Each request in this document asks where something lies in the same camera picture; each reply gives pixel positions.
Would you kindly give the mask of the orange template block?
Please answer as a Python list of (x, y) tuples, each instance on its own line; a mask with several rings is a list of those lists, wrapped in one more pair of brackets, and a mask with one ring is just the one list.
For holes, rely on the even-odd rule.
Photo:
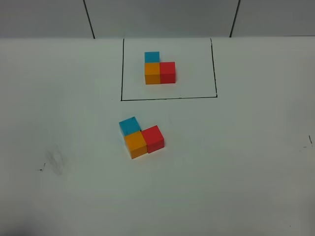
[(144, 74), (147, 85), (160, 84), (160, 63), (145, 63)]

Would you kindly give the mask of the red template block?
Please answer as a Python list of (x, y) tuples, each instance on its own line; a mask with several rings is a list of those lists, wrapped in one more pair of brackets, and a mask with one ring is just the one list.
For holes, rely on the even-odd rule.
[(176, 83), (175, 62), (160, 63), (160, 83), (161, 84)]

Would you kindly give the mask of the white template sheet black border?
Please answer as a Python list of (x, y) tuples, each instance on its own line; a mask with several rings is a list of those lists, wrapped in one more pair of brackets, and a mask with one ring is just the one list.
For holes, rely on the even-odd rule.
[[(176, 83), (147, 85), (145, 52), (159, 52), (162, 62), (175, 62)], [(122, 101), (215, 98), (211, 38), (124, 39)]]

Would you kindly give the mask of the blue template block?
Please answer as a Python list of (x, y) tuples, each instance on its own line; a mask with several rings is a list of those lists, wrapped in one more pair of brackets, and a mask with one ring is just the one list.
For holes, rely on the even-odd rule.
[(159, 52), (145, 52), (145, 63), (160, 63)]

